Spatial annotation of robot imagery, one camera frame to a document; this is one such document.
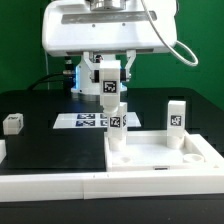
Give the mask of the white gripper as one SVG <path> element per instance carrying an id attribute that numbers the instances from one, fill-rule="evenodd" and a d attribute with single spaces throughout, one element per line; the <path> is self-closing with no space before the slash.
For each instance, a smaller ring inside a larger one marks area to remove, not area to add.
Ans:
<path id="1" fill-rule="evenodd" d="M 93 83 L 101 55 L 126 52 L 120 81 L 128 82 L 138 53 L 165 53 L 177 41 L 176 0 L 126 0 L 123 10 L 91 8 L 89 0 L 55 0 L 45 9 L 42 44 L 52 56 L 83 53 Z"/>

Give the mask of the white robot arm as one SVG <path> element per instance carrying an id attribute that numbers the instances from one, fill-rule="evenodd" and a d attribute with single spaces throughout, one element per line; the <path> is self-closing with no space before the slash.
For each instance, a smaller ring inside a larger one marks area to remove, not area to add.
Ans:
<path id="1" fill-rule="evenodd" d="M 129 80 L 136 55 L 177 43 L 177 11 L 177 0 L 54 0 L 44 12 L 42 45 L 54 57 L 81 57 L 72 91 L 95 100 L 100 62 L 126 55 L 121 80 Z"/>

